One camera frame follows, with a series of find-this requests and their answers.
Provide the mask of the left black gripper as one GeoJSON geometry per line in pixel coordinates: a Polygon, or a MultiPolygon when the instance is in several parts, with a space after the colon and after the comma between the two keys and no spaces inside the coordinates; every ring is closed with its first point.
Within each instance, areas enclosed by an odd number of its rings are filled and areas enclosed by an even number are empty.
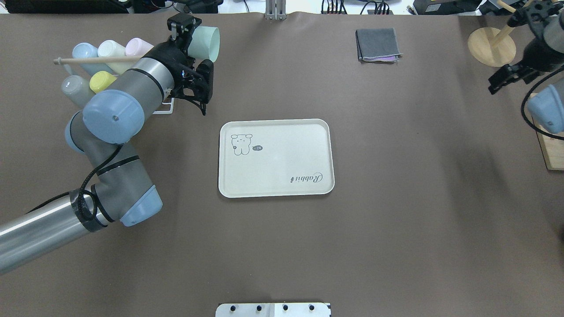
{"type": "Polygon", "coordinates": [[[213,95],[214,63],[203,60],[194,67],[195,58],[189,57],[189,45],[203,20],[186,13],[177,13],[167,20],[171,37],[154,46],[143,58],[156,60],[171,73],[172,97],[192,103],[203,116],[213,95]]]}

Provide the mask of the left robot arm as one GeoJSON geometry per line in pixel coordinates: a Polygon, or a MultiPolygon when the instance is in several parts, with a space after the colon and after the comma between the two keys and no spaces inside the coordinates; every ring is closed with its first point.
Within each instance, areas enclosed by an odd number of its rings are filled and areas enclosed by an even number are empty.
{"type": "Polygon", "coordinates": [[[132,226],[163,207],[155,184],[130,140],[167,98],[195,104],[203,115],[213,95],[220,30],[179,13],[167,20],[171,35],[142,56],[101,57],[132,62],[96,93],[65,128],[68,146],[93,170],[72,191],[61,193],[1,226],[1,273],[100,231],[114,221],[132,226]]]}

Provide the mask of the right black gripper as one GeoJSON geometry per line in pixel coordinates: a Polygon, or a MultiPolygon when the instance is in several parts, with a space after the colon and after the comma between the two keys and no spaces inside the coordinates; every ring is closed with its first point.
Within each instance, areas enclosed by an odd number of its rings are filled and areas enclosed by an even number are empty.
{"type": "Polygon", "coordinates": [[[520,80],[529,84],[539,76],[563,66],[562,9],[561,0],[534,0],[530,5],[516,9],[507,26],[528,25],[534,39],[524,48],[522,60],[514,65],[503,65],[488,79],[488,90],[492,95],[520,80]]]}

